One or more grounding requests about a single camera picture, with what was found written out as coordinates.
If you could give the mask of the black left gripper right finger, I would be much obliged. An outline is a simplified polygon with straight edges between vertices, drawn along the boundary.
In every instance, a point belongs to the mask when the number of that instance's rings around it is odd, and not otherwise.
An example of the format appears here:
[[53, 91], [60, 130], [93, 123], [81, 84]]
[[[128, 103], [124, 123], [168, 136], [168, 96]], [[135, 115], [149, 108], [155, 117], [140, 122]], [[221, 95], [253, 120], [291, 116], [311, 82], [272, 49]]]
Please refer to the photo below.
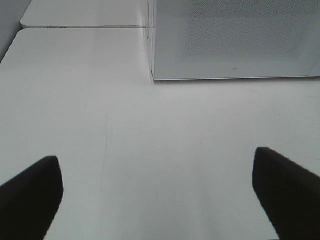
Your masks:
[[320, 238], [320, 177], [267, 147], [255, 151], [252, 187], [281, 240]]

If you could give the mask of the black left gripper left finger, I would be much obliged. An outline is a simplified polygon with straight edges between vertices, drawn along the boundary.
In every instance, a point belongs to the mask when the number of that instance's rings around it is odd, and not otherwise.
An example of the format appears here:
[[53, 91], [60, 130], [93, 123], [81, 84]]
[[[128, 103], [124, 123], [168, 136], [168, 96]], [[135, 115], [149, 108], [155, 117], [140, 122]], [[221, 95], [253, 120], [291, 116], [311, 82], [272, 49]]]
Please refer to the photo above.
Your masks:
[[43, 240], [64, 195], [59, 160], [46, 156], [0, 187], [0, 238]]

